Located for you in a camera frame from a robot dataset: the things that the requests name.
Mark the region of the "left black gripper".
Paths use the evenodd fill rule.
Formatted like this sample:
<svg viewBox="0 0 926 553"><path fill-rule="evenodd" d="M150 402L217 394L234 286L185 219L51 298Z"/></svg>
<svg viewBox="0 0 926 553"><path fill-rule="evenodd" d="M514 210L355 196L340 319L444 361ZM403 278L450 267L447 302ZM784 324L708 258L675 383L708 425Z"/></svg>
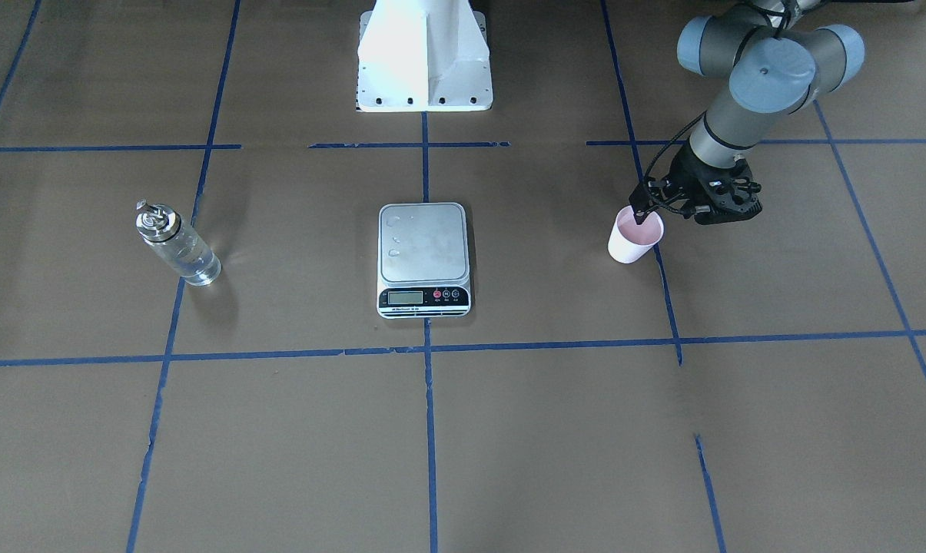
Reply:
<svg viewBox="0 0 926 553"><path fill-rule="evenodd" d="M762 212L755 182L747 161L733 167L705 164L685 144L675 154L666 180L644 178L630 195L632 219L642 225L657 210L666 210L697 224L713 225L751 220Z"/></svg>

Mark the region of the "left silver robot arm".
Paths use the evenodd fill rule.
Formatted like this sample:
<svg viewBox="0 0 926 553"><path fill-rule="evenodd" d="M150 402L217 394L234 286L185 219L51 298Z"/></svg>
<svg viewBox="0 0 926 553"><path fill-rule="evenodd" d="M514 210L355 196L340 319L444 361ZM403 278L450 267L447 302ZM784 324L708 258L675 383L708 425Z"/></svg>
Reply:
<svg viewBox="0 0 926 553"><path fill-rule="evenodd" d="M740 1L722 15L688 21L676 45L679 64L726 85L672 139L669 172L645 172L630 195L645 223L669 211L697 224L751 220L762 211L761 185L747 153L783 117L842 87L865 63L866 46L847 25L796 31L818 1Z"/></svg>

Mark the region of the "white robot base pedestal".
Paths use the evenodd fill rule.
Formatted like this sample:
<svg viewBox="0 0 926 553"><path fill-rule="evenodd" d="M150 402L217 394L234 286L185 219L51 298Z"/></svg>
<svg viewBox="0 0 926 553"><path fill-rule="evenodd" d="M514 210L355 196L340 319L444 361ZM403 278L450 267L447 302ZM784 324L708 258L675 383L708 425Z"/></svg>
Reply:
<svg viewBox="0 0 926 553"><path fill-rule="evenodd" d="M362 112L471 112L494 104L486 18L469 1L377 1L360 16Z"/></svg>

